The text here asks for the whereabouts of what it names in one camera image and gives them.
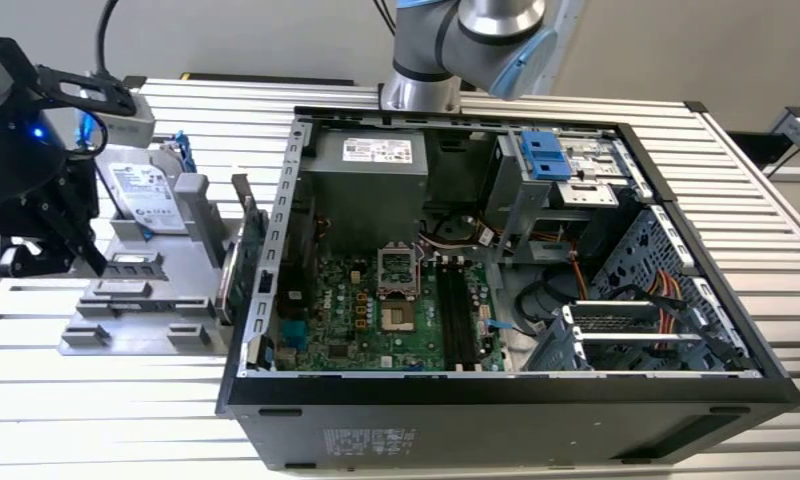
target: blue plastic clip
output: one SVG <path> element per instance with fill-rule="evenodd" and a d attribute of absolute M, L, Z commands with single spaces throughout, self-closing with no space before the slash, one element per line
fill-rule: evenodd
<path fill-rule="evenodd" d="M 522 132 L 522 153 L 534 167 L 535 180 L 568 180 L 572 167 L 558 136 L 551 132 Z"/>
<path fill-rule="evenodd" d="M 500 329 L 511 329 L 512 323 L 499 322 L 498 320 L 492 320 L 491 318 L 486 320 L 487 327 L 495 327 Z"/>
<path fill-rule="evenodd" d="M 184 135 L 184 131 L 179 131 L 172 137 L 177 146 L 181 147 L 181 165 L 184 166 L 185 173 L 196 173 L 196 162 L 192 159 L 192 148 L 189 147 L 189 137 Z"/>

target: wire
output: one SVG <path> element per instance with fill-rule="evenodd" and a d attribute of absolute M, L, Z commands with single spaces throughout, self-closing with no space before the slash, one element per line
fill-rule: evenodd
<path fill-rule="evenodd" d="M 97 63 L 97 74 L 112 77 L 109 70 L 107 70 L 107 52 L 104 47 L 107 45 L 107 27 L 109 26 L 109 18 L 112 17 L 112 11 L 116 9 L 119 0 L 107 0 L 104 10 L 101 12 L 101 18 L 97 22 L 97 38 L 95 43 L 95 61 Z"/>
<path fill-rule="evenodd" d="M 587 284 L 584 283 L 584 275 L 582 275 L 582 267 L 578 265 L 578 247 L 575 242 L 572 242 L 570 260 L 572 262 L 572 270 L 575 270 L 575 280 L 578 281 L 578 296 L 582 300 L 587 300 Z"/>
<path fill-rule="evenodd" d="M 443 250 L 459 250 L 462 248 L 474 247 L 476 243 L 467 243 L 466 240 L 447 240 L 442 237 L 432 238 L 432 234 L 418 232 L 418 236 L 422 240 L 424 240 L 430 245 Z"/>
<path fill-rule="evenodd" d="M 531 335 L 528 332 L 526 332 L 524 330 L 522 330 L 516 327 L 512 327 L 512 330 L 514 330 L 514 332 L 519 332 L 526 337 L 536 338 L 539 336 L 538 334 Z"/>
<path fill-rule="evenodd" d="M 87 145 L 81 145 L 79 150 L 68 150 L 68 155 L 72 160 L 88 160 L 97 157 L 107 149 L 107 145 L 109 144 L 109 130 L 107 129 L 107 124 L 101 120 L 101 117 L 97 116 L 97 114 L 81 108 L 79 108 L 77 110 L 85 113 L 89 116 L 89 118 L 95 120 L 97 128 L 101 131 L 101 143 L 97 146 L 97 148 L 95 148 L 95 150 L 89 151 L 87 149 Z"/>
<path fill-rule="evenodd" d="M 536 331 L 534 330 L 534 327 L 528 322 L 539 323 L 546 320 L 551 321 L 555 319 L 555 316 L 551 314 L 551 312 L 547 312 L 546 316 L 540 316 L 531 315 L 524 310 L 524 297 L 527 297 L 531 292 L 540 288 L 542 282 L 543 280 L 538 280 L 528 283 L 519 292 L 519 295 L 516 295 L 516 298 L 514 299 L 514 308 L 516 309 L 516 313 L 519 314 L 519 316 L 515 318 L 516 326 L 528 336 L 536 336 Z"/>
<path fill-rule="evenodd" d="M 386 0 L 382 0 L 382 2 L 383 2 L 383 10 L 386 10 L 386 15 L 388 15 L 388 20 L 391 21 L 391 26 L 395 27 L 395 30 L 398 30 L 398 22 L 395 22 L 395 19 L 391 16 L 391 9 L 388 8 L 388 5 L 386 5 Z"/>
<path fill-rule="evenodd" d="M 781 168 L 783 168 L 786 166 L 786 164 L 789 163 L 789 160 L 791 160 L 798 154 L 800 153 L 800 148 L 797 147 L 795 151 L 791 153 L 791 155 L 789 155 L 778 164 L 777 167 L 774 168 L 774 170 L 771 170 L 771 173 L 769 173 L 765 178 L 771 178 L 774 176 L 774 174 L 778 172 L 778 170 Z"/>
<path fill-rule="evenodd" d="M 395 35 L 395 27 L 394 27 L 394 20 L 391 20 L 391 15 L 388 14 L 388 12 L 386 10 L 383 10 L 383 6 L 379 3 L 379 0 L 372 0 L 374 1 L 374 6 L 376 7 L 376 10 L 379 10 L 379 14 L 383 17 L 383 22 L 386 22 L 386 27 L 388 27 L 388 31 L 391 32 L 391 35 Z"/>

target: sticker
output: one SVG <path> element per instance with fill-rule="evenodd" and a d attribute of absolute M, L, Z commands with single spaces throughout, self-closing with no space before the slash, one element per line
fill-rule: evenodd
<path fill-rule="evenodd" d="M 412 163 L 412 140 L 348 138 L 346 162 Z"/>
<path fill-rule="evenodd" d="M 327 428 L 327 453 L 335 457 L 410 455 L 418 430 L 414 428 Z"/>
<path fill-rule="evenodd" d="M 113 310 L 141 310 L 143 306 L 137 303 L 113 303 L 109 308 Z"/>
<path fill-rule="evenodd" d="M 492 238 L 495 238 L 495 232 L 490 229 L 490 227 L 483 227 L 483 233 L 480 234 L 480 245 L 488 247 L 492 243 Z"/>
<path fill-rule="evenodd" d="M 155 233 L 183 233 L 184 220 L 163 171 L 133 163 L 112 163 L 109 171 L 116 180 L 112 187 L 136 222 Z"/>

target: ram slot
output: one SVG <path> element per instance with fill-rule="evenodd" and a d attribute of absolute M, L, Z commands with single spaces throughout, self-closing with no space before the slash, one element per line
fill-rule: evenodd
<path fill-rule="evenodd" d="M 474 321 L 468 286 L 462 268 L 440 265 L 436 271 L 439 290 L 439 314 L 444 343 L 444 367 L 447 370 L 475 370 L 478 363 Z"/>

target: open computer tower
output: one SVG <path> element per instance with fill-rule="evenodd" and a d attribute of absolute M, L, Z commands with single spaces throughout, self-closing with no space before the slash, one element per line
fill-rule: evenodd
<path fill-rule="evenodd" d="M 263 242 L 271 469 L 671 463 L 800 404 L 627 124 L 299 108 Z"/>

